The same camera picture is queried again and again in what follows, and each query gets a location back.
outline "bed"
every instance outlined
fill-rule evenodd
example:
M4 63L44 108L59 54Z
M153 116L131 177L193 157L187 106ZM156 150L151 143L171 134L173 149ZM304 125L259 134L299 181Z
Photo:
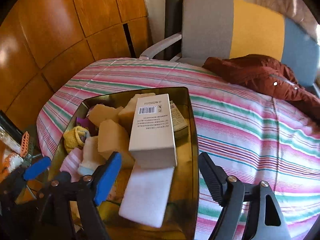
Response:
M269 182L292 239L303 239L320 213L320 129L289 103L224 82L185 63L108 59L70 79L44 105L37 119L42 153L53 158L80 103L89 97L142 88L185 86L196 121L199 152L242 182ZM207 240L221 208L200 175L195 239ZM241 239L244 203L234 239Z

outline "fabric pile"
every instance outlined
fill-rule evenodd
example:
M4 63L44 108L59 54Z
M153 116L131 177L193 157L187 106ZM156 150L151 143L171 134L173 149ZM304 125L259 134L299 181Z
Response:
M231 84L286 100L320 124L320 99L298 85L292 70L272 57L254 54L223 60L209 57L203 68Z

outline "orange plastic clip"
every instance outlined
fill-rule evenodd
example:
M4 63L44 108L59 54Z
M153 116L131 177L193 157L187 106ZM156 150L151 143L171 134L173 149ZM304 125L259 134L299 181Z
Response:
M20 156L26 157L29 149L29 133L25 132L21 140Z

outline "purple object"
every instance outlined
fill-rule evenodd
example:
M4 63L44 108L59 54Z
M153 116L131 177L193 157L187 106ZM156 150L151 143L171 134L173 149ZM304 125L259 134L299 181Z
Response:
M77 125L86 128L91 136L98 135L98 128L88 119L88 117L84 119L77 117Z

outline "product label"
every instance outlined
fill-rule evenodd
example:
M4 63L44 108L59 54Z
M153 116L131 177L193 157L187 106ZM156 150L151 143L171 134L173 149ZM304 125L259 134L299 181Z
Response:
M138 114L155 114L155 113L157 113L157 106L139 107Z
M169 127L168 115L143 117L137 120L137 127L144 127L146 130Z
M171 110L172 125L173 125L174 131L183 129L188 126L184 117L180 113L179 109L176 107L176 105L172 101L170 101L170 110Z

